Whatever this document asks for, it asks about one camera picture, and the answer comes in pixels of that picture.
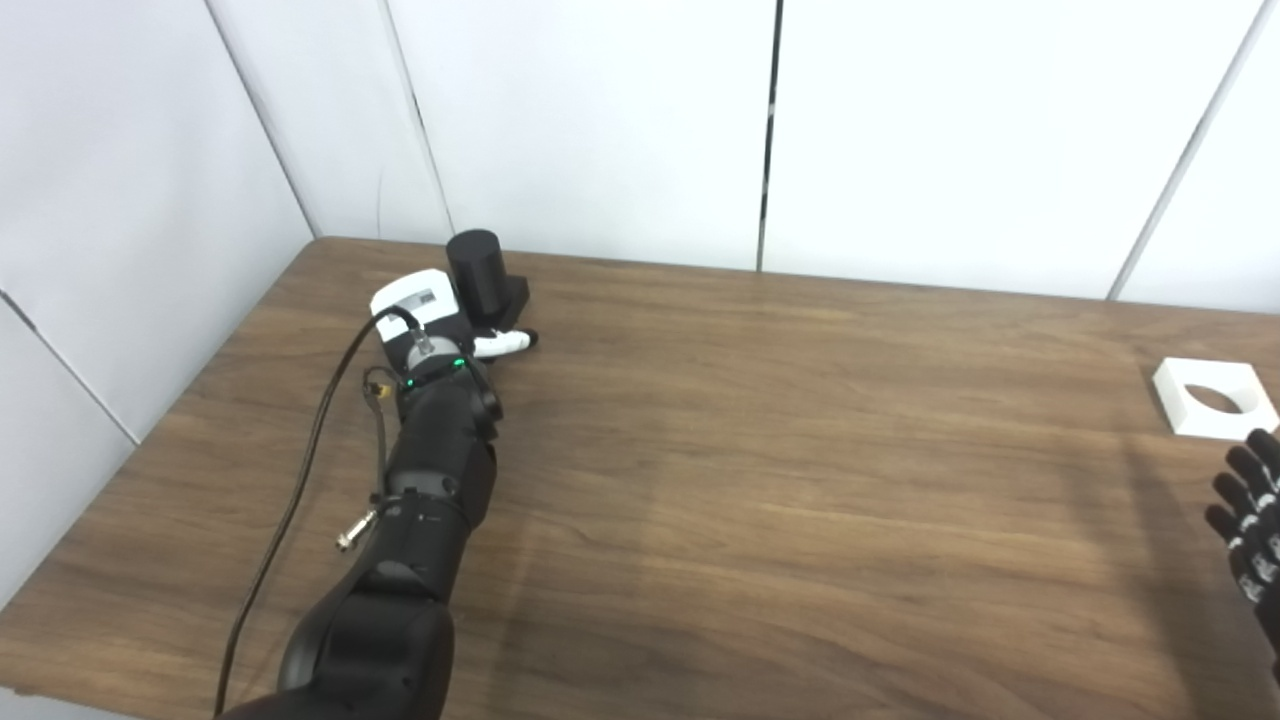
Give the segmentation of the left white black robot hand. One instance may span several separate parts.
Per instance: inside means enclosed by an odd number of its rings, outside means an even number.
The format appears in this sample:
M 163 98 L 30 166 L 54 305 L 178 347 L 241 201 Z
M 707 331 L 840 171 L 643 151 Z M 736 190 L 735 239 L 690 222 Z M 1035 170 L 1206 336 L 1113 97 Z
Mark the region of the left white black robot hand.
M 527 279 L 504 270 L 425 269 L 380 288 L 370 311 L 401 307 L 419 322 L 436 354 L 490 361 L 539 343 L 535 331 L 515 325 L 529 297 Z

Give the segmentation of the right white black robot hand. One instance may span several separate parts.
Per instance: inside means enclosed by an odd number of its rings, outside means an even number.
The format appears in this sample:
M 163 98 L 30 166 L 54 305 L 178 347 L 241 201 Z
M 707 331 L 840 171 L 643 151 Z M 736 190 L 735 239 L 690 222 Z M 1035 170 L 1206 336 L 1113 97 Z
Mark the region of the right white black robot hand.
M 1279 679 L 1279 442 L 1263 429 L 1226 452 L 1204 520 L 1226 548 L 1230 578 L 1251 606 Z

